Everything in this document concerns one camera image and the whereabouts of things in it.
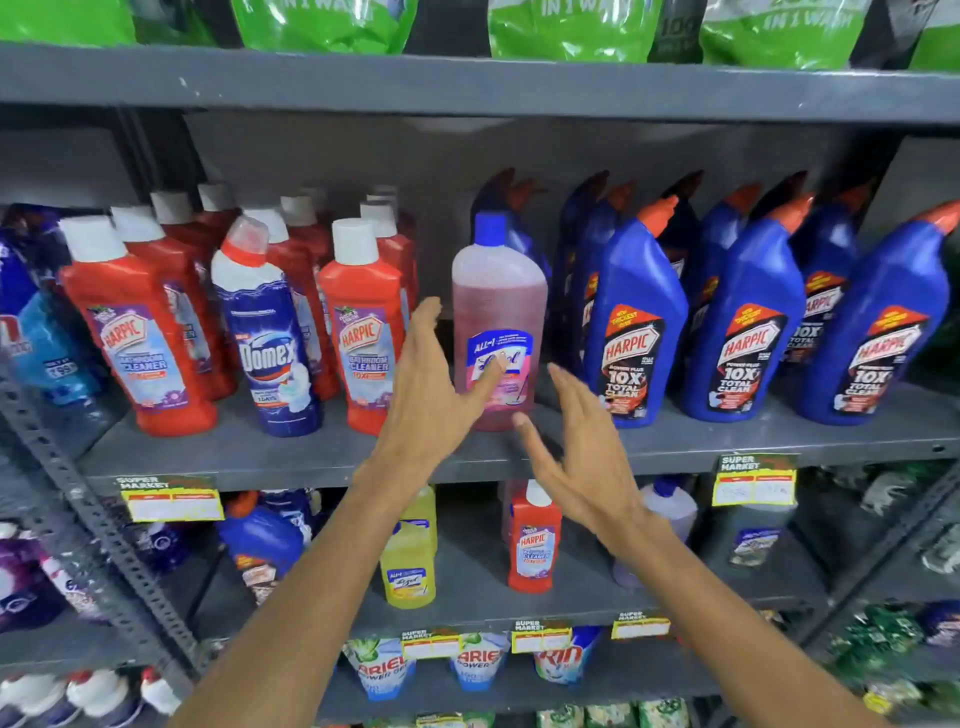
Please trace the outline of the person's right hand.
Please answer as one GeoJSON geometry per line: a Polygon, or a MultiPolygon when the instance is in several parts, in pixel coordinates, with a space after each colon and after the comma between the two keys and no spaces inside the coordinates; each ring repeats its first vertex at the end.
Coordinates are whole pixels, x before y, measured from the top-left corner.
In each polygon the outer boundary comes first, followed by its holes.
{"type": "Polygon", "coordinates": [[[649,514],[618,431],[581,380],[554,363],[548,373],[562,419],[561,483],[540,485],[564,516],[597,536],[610,553],[625,555],[649,514]]]}

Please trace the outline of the person's left hand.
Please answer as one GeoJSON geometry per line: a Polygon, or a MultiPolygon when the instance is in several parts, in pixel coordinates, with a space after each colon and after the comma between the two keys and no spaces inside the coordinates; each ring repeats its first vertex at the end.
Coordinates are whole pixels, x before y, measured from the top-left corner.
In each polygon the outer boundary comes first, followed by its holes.
{"type": "Polygon", "coordinates": [[[393,378],[387,418],[371,465],[402,476],[414,489],[462,444],[470,429],[459,420],[459,395],[436,335],[442,312],[438,297],[426,297],[414,310],[393,378]]]}

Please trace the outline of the person's left forearm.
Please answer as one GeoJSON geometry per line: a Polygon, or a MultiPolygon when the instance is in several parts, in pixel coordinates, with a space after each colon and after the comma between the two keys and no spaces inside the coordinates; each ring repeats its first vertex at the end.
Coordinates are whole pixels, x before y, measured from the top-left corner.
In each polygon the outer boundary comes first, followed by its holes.
{"type": "Polygon", "coordinates": [[[381,554],[436,467],[425,456],[359,467],[318,538],[167,728],[311,728],[381,554]]]}

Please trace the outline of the clear bottle with blue cap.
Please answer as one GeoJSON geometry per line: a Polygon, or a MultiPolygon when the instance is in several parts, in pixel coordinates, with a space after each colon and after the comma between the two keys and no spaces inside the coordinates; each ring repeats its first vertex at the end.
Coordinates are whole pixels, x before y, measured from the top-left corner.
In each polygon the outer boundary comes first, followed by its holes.
{"type": "Polygon", "coordinates": [[[660,474],[635,479],[644,505],[666,519],[678,540],[686,544],[698,516],[698,505],[689,491],[689,473],[660,474]]]}

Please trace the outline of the yellow shelf price label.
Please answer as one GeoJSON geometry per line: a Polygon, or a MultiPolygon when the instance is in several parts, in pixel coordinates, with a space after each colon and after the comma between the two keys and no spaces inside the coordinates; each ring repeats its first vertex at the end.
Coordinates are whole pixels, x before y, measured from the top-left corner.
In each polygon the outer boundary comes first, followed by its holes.
{"type": "Polygon", "coordinates": [[[799,455],[729,453],[721,455],[711,488],[712,507],[797,505],[799,455]]]}
{"type": "Polygon", "coordinates": [[[214,523],[225,519],[212,476],[118,476],[114,482],[130,520],[136,524],[214,523]]]}
{"type": "Polygon", "coordinates": [[[659,638],[669,635],[670,630],[671,620],[666,616],[621,612],[610,627],[610,638],[613,641],[659,638]]]}
{"type": "Polygon", "coordinates": [[[518,619],[510,630],[510,653],[565,650],[571,645],[572,633],[573,627],[563,620],[518,619]]]}
{"type": "Polygon", "coordinates": [[[400,643],[404,659],[413,662],[453,659],[464,647],[461,634],[453,627],[404,631],[400,643]]]}

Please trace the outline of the blue detergent pouch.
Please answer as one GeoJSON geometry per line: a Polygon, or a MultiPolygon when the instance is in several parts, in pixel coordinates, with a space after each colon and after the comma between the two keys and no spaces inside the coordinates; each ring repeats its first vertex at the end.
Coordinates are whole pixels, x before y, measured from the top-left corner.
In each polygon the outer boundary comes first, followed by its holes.
{"type": "Polygon", "coordinates": [[[571,629],[565,646],[533,653],[534,670],[542,680],[562,686],[580,682],[604,627],[582,625],[571,629]]]}

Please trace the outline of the blue white toilet cleaner bottle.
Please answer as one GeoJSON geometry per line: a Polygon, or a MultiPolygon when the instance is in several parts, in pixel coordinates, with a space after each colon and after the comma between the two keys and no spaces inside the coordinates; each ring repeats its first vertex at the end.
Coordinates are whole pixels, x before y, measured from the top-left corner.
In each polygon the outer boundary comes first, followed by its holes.
{"type": "Polygon", "coordinates": [[[213,254],[210,280],[226,332],[266,433],[295,438],[318,431],[323,407],[313,391],[291,285],[267,259],[267,224],[246,215],[213,254]]]}

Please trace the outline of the group of blue angled-neck bottles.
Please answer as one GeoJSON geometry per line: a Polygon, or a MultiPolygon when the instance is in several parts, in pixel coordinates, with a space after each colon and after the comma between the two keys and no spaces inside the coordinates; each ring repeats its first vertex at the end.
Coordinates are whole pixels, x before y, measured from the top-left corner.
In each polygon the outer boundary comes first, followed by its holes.
{"type": "Polygon", "coordinates": [[[702,422],[746,421],[763,403],[789,337],[802,320],[805,283],[789,238],[810,213],[799,195],[749,224],[726,252],[689,358],[680,352],[689,303],[656,235],[678,204],[659,199],[619,224],[598,245],[584,242],[572,295],[585,323],[570,343],[573,383],[618,429],[654,423],[673,365],[685,364],[678,407],[702,422]]]}

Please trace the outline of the blue orange-cap toilet cleaner bottle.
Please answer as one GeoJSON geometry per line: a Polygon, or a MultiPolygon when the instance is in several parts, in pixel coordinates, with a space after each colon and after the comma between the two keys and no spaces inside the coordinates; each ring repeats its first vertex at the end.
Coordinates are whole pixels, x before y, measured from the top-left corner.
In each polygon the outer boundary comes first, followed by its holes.
{"type": "Polygon", "coordinates": [[[261,606],[310,546],[306,525],[260,502],[259,491],[240,491],[216,522],[218,538],[256,606],[261,606]]]}

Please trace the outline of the row of green white packets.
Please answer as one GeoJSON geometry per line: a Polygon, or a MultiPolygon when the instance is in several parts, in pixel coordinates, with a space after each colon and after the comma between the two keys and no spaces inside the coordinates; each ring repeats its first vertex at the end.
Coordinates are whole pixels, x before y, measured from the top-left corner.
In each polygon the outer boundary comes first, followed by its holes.
{"type": "Polygon", "coordinates": [[[539,710],[535,728],[693,728],[687,701],[679,697],[539,710]]]}

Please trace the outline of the group of red cleaner bottles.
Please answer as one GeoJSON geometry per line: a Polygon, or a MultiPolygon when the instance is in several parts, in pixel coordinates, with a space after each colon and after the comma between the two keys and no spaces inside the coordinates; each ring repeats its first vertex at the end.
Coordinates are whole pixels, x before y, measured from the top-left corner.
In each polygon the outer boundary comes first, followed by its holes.
{"type": "Polygon", "coordinates": [[[139,429],[196,435],[219,421],[186,344],[160,268],[128,248],[106,215],[61,224],[71,256],[62,284],[129,399],[139,429]]]}

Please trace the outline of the row of green detergent pouches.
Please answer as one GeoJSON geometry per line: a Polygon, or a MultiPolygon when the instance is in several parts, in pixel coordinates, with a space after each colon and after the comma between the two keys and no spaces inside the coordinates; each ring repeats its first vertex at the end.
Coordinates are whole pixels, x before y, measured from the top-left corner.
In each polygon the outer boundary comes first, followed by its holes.
{"type": "MultiPolygon", "coordinates": [[[[960,0],[479,0],[498,60],[960,74],[960,0]]],[[[0,43],[399,55],[426,0],[0,0],[0,43]]]]}

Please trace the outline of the pile of green packets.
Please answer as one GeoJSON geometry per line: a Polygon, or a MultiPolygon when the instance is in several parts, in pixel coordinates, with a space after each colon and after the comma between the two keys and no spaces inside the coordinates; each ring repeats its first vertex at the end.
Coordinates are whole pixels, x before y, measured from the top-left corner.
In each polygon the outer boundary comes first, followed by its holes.
{"type": "Polygon", "coordinates": [[[960,599],[870,604],[829,638],[824,664],[885,719],[960,728],[960,599]]]}

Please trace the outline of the white bottle with red cap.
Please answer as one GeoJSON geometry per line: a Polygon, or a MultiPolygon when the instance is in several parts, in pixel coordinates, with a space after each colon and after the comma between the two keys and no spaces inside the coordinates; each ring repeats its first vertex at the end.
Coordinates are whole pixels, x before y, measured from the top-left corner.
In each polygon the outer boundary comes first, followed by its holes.
{"type": "Polygon", "coordinates": [[[164,717],[170,718],[182,705],[173,687],[153,666],[141,670],[139,692],[142,700],[164,717]]]}
{"type": "Polygon", "coordinates": [[[20,674],[0,681],[0,703],[25,718],[19,728],[65,728],[79,714],[66,696],[66,680],[54,674],[20,674]]]}
{"type": "Polygon", "coordinates": [[[143,712],[143,699],[116,670],[74,672],[65,690],[69,702],[100,728],[129,728],[143,712]]]}

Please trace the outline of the purple fabric softener pouch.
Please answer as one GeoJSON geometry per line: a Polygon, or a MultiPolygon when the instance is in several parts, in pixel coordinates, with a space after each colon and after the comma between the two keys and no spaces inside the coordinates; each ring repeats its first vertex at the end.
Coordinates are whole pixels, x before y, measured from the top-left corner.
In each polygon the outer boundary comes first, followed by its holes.
{"type": "Polygon", "coordinates": [[[92,625],[108,623],[90,593],[31,532],[0,519],[0,634],[39,630],[69,612],[92,625]]]}

